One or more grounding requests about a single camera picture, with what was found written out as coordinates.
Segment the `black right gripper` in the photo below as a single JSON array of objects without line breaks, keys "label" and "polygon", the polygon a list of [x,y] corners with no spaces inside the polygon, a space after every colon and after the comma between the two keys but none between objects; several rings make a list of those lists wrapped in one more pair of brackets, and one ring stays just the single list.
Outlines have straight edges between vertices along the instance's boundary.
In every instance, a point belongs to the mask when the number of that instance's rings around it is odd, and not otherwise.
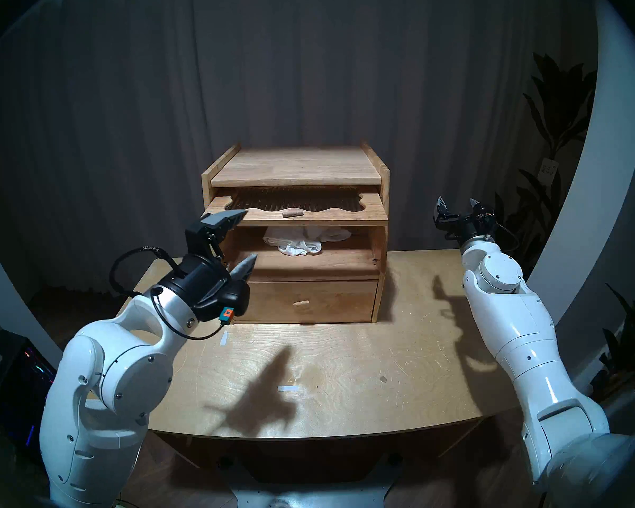
[{"label": "black right gripper", "polygon": [[495,232],[495,215],[494,213],[482,213],[482,204],[470,198],[471,215],[450,214],[442,196],[437,199],[437,204],[433,214],[433,222],[435,225],[445,223],[444,238],[447,241],[456,241],[458,244],[475,237],[483,237],[484,240],[489,238]]}]

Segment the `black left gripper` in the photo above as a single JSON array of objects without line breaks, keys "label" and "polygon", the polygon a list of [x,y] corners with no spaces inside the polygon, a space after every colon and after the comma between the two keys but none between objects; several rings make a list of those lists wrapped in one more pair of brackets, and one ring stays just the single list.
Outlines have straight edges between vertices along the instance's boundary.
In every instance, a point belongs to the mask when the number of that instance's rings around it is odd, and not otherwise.
[{"label": "black left gripper", "polygon": [[162,287],[177,295],[192,310],[198,322],[220,317],[225,308],[234,316],[243,316],[250,301],[248,280],[257,261],[257,253],[246,256],[227,271],[220,259],[220,244],[248,213],[246,209],[205,213],[185,230],[187,255],[162,278]]}]

